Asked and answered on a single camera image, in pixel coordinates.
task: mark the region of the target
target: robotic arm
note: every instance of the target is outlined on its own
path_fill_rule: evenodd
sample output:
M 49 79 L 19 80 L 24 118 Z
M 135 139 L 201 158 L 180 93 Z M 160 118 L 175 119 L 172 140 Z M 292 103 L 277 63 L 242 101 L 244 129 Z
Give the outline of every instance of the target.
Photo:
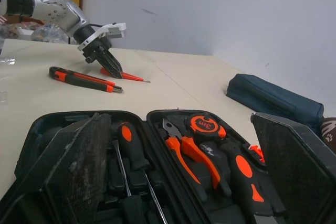
M 124 37 L 125 23 L 105 25 L 95 31 L 89 19 L 71 0 L 0 0 L 0 15 L 5 14 L 55 23 L 77 41 L 87 63 L 97 60 L 112 76 L 122 78 L 121 65 L 109 52 L 109 39 Z

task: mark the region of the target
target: table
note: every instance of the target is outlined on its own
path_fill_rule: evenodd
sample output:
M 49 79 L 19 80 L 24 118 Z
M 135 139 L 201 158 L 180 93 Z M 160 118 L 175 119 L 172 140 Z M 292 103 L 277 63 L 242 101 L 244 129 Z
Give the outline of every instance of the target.
M 14 169 L 31 124 L 40 116 L 79 110 L 126 110 L 145 120 L 158 109 L 199 109 L 215 113 L 251 144 L 258 144 L 252 110 L 226 97 L 223 89 L 238 69 L 213 57 L 112 48 L 123 71 L 152 83 L 118 80 L 87 64 L 77 46 L 5 41 L 0 55 L 0 198 L 15 180 Z M 116 82 L 123 94 L 106 93 L 51 79 L 63 67 Z

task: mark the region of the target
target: blue pouch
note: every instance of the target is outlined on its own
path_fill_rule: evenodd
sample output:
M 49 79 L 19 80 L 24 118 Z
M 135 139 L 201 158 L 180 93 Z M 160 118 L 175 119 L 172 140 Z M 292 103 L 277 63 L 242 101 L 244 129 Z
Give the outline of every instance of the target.
M 319 128 L 324 112 L 321 103 L 259 77 L 240 73 L 230 81 L 226 95 L 256 112 L 277 115 L 304 124 L 321 137 Z

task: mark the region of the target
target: pliers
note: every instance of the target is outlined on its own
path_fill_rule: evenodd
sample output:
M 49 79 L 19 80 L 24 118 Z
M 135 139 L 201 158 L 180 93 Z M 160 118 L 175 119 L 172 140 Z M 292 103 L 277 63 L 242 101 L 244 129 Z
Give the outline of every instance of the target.
M 166 145 L 176 156 L 183 168 L 189 173 L 195 187 L 199 188 L 198 185 L 201 185 L 201 182 L 185 163 L 181 155 L 181 151 L 185 155 L 192 158 L 194 161 L 204 163 L 211 173 L 213 188 L 217 189 L 218 186 L 220 186 L 224 195 L 230 197 L 232 192 L 228 183 L 221 178 L 221 175 L 219 174 L 213 162 L 197 147 L 197 145 L 194 143 L 194 139 L 192 137 L 182 136 L 179 130 L 167 119 L 163 119 L 162 125 L 169 135 L 168 139 L 165 141 Z M 198 191 L 199 195 L 202 196 L 203 193 L 201 190 L 198 189 Z

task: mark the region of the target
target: tape measure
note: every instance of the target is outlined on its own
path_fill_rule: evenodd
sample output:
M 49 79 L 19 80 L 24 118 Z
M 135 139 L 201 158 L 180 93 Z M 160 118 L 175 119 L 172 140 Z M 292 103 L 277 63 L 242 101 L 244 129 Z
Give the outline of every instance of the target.
M 186 120 L 186 126 L 198 141 L 218 140 L 226 136 L 225 129 L 204 113 L 189 116 Z

